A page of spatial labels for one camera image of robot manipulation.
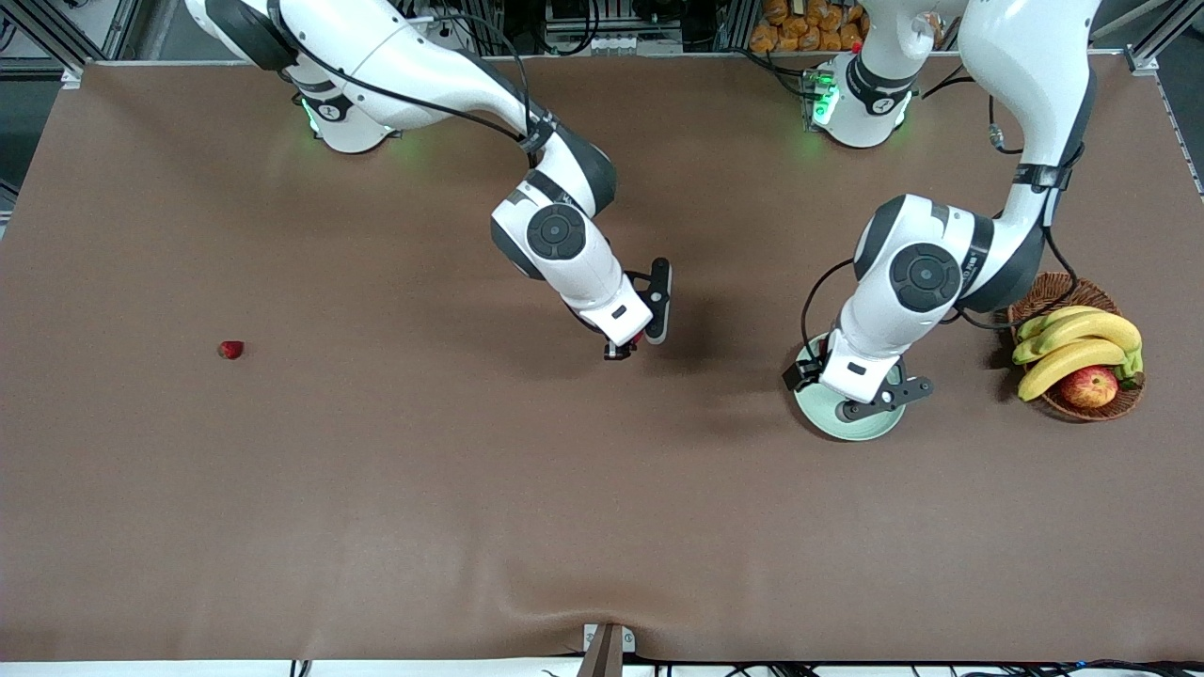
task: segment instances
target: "white robot link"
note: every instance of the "white robot link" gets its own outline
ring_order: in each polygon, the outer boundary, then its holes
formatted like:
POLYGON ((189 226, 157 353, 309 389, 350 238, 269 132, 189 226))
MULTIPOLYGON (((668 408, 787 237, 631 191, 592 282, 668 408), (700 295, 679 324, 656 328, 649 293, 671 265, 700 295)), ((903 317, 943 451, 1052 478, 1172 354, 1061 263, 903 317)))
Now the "white robot link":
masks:
MULTIPOLYGON (((1023 131, 1025 148, 1011 190, 997 218, 916 195, 878 208, 852 259, 856 292, 815 354, 804 347, 799 361, 784 375, 796 393, 816 387, 838 395, 834 412, 804 406, 820 428, 839 429, 833 417, 855 423, 931 395, 927 379, 908 381, 905 371, 902 383, 889 381, 889 376, 898 377, 896 367, 902 371, 903 353, 951 308, 997 311, 1022 299, 1032 287, 1058 198, 1084 151, 1096 89, 1087 36, 1099 2, 961 0, 966 70, 1015 114, 1023 131)), ((887 6, 928 11, 933 0, 867 0, 864 5, 870 11, 886 10, 903 27, 910 25, 910 18, 887 6)), ((946 11, 955 8, 954 2, 944 5, 946 11)), ((872 20, 877 27, 878 19, 872 16, 872 20)), ((887 52, 879 43, 901 35, 909 42, 913 37, 875 28, 861 55, 887 52)), ((907 67, 891 75, 917 70, 910 57, 904 60, 907 67)), ((849 107, 861 114, 864 107, 857 102, 849 107)))
POLYGON ((647 275, 625 272, 594 225, 594 216, 614 200, 614 165, 491 64, 431 43, 385 0, 185 4, 196 23, 235 54, 288 76, 314 131, 335 151, 365 152, 395 130, 450 116, 518 141, 531 171, 494 210, 494 243, 606 336, 604 358, 628 357, 641 337, 665 340, 668 261, 656 259, 647 275), (514 133, 470 111, 492 113, 514 133), (647 289, 637 292, 632 277, 647 289))

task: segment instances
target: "apple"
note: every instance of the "apple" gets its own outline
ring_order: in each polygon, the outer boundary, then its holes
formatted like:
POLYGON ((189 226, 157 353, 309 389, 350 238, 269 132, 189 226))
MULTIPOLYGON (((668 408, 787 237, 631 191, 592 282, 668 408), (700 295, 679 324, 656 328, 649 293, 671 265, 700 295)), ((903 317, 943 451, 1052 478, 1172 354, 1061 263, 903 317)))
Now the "apple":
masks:
POLYGON ((1085 408, 1099 408, 1112 401, 1121 389, 1116 375, 1105 366, 1085 366, 1062 379, 1058 392, 1062 399, 1085 408))

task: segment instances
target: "gray floor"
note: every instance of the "gray floor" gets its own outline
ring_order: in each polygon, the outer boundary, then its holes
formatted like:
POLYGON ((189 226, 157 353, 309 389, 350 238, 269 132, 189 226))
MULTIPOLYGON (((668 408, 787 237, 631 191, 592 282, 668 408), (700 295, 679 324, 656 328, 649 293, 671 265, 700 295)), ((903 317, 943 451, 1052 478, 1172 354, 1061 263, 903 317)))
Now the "gray floor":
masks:
MULTIPOLYGON (((1104 25, 1143 0, 1104 0, 1096 25, 1104 25)), ((1100 40, 1096 47, 1135 42, 1161 16, 1155 11, 1100 40)), ((161 0, 149 22, 140 54, 160 60, 229 60, 234 55, 193 22, 183 0, 161 0)), ((1204 159, 1204 36, 1188 30, 1158 58, 1159 77, 1187 148, 1204 159)), ((0 81, 0 178, 19 186, 58 90, 57 82, 0 81)), ((0 198, 0 208, 4 207, 0 198)))

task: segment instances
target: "fruit basket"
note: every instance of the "fruit basket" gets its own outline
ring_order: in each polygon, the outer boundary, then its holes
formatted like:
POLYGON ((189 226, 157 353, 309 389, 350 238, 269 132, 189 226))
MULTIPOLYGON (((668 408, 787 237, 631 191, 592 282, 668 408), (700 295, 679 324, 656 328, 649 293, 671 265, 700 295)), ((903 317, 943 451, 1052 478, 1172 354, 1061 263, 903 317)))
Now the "fruit basket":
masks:
MULTIPOLYGON (((1008 322, 1011 323, 1017 319, 1029 317, 1031 314, 1044 308, 1050 301, 1060 298, 1069 288, 1069 275, 1064 272, 1040 273, 1037 276, 1037 281, 1033 283, 1033 288, 1028 292, 1028 295, 1022 300, 1016 301, 1008 308, 1008 322)), ((1121 313, 1120 308, 1116 307, 1116 304, 1108 296, 1108 294, 1105 294, 1103 289, 1090 279, 1079 278, 1078 289, 1075 289, 1066 301, 1050 308, 1050 312, 1063 306, 1092 306, 1123 317, 1123 313, 1121 313)), ((1011 340, 1016 345, 1020 343, 1017 329, 1019 328, 1011 329, 1011 340)), ((1032 365, 1026 364, 1025 371, 1027 372, 1031 367, 1032 365)), ((1044 400, 1045 405, 1054 412, 1073 420, 1114 420, 1133 411, 1138 402, 1141 401, 1141 394, 1144 392, 1145 382, 1143 379, 1135 388, 1121 390, 1116 394, 1116 398, 1112 399, 1111 402, 1093 410, 1072 405, 1062 398, 1057 388, 1050 388, 1044 395, 1041 395, 1040 399, 1044 400)))

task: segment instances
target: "brown tabletop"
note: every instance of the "brown tabletop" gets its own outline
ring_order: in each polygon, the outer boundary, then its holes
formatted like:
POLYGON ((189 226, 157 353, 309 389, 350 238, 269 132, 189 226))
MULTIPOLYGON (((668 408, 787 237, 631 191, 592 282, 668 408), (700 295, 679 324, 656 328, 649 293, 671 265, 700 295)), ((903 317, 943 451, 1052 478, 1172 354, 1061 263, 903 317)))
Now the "brown tabletop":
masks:
POLYGON ((974 86, 856 152, 744 60, 530 61, 619 167, 620 259, 675 266, 669 341, 604 364, 490 242, 502 136, 341 157, 270 73, 89 69, 0 246, 0 655, 553 654, 615 620, 660 659, 1200 658, 1204 208, 1156 82, 1094 63, 1060 245, 1146 335, 1140 408, 1046 418, 957 324, 863 445, 779 373, 879 204, 1002 206, 974 86))

